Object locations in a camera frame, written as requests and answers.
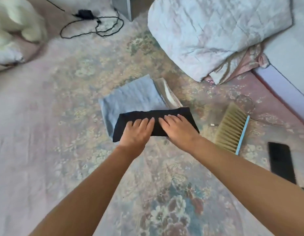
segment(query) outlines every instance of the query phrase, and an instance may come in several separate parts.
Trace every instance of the blue folded cloth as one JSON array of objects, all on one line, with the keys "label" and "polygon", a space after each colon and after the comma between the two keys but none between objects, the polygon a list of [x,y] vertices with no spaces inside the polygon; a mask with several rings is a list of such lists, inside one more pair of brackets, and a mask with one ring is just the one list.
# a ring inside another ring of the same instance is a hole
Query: blue folded cloth
[{"label": "blue folded cloth", "polygon": [[155,87],[150,75],[136,79],[115,89],[108,96],[99,99],[104,124],[112,139],[119,114],[133,111],[169,109]]}]

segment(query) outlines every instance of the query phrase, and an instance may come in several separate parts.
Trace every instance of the brush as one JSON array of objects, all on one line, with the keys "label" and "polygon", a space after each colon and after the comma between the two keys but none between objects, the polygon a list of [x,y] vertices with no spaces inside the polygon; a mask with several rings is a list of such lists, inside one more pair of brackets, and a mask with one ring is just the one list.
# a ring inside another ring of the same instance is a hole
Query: brush
[{"label": "brush", "polygon": [[250,116],[231,102],[217,128],[213,142],[238,155]]}]

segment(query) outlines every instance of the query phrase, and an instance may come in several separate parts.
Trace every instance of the smartphone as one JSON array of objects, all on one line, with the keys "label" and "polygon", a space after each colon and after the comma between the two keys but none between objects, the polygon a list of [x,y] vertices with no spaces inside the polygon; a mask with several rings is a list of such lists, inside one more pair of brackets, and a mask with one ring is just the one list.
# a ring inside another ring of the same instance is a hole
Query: smartphone
[{"label": "smartphone", "polygon": [[271,172],[296,184],[291,151],[288,145],[268,143]]}]

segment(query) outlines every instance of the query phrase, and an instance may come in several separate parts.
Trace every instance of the black wire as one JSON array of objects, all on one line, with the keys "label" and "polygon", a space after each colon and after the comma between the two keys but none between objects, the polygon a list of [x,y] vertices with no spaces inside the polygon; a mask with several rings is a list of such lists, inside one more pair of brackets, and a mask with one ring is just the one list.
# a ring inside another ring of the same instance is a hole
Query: black wire
[{"label": "black wire", "polygon": [[[52,3],[51,1],[49,1],[49,0],[46,0],[46,1],[49,2],[49,3],[51,3],[52,5],[54,5],[55,7],[57,7],[59,10],[66,12],[64,9],[58,7],[56,4]],[[117,11],[116,8],[114,8],[114,11],[116,11],[117,16],[95,17],[95,20],[97,20],[97,26],[95,27],[95,31],[90,31],[90,32],[87,32],[87,33],[79,34],[79,35],[73,35],[73,36],[71,36],[71,37],[65,37],[65,36],[62,35],[64,29],[66,29],[69,25],[71,25],[71,24],[73,24],[73,23],[76,23],[76,22],[80,22],[80,21],[86,21],[86,19],[80,19],[80,20],[72,21],[72,22],[66,24],[66,25],[61,29],[61,31],[60,31],[60,33],[59,33],[59,34],[60,34],[60,37],[61,37],[62,39],[72,39],[72,38],[75,38],[75,37],[78,37],[78,36],[89,35],[89,34],[92,34],[92,33],[93,33],[93,34],[96,34],[96,35],[99,35],[100,37],[107,37],[107,36],[114,35],[114,34],[118,33],[118,32],[121,30],[121,28],[124,26],[124,20],[121,19],[121,18],[119,17],[119,12]],[[116,20],[116,22],[113,24],[113,26],[112,26],[111,28],[109,28],[109,29],[107,29],[107,30],[97,30],[97,28],[99,27],[99,25],[102,23],[102,22],[101,22],[101,19],[107,19],[107,18],[116,18],[117,20]],[[101,33],[106,33],[106,32],[108,32],[108,31],[112,30],[112,29],[118,24],[118,21],[121,21],[121,23],[122,23],[121,26],[118,28],[118,30],[116,30],[115,32],[110,33],[110,34],[108,34],[108,35],[102,35],[102,34],[101,34]]]}]

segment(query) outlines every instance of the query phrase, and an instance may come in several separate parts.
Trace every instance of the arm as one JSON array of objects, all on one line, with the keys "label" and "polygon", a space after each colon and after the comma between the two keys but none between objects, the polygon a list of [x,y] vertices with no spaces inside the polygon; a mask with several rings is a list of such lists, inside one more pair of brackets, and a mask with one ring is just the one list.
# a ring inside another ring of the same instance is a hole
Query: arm
[{"label": "arm", "polygon": [[112,154],[65,197],[30,236],[92,236],[120,180],[145,148],[154,119],[127,123]]},{"label": "arm", "polygon": [[201,137],[183,116],[164,119],[171,142],[208,168],[273,234],[304,235],[304,190]]}]

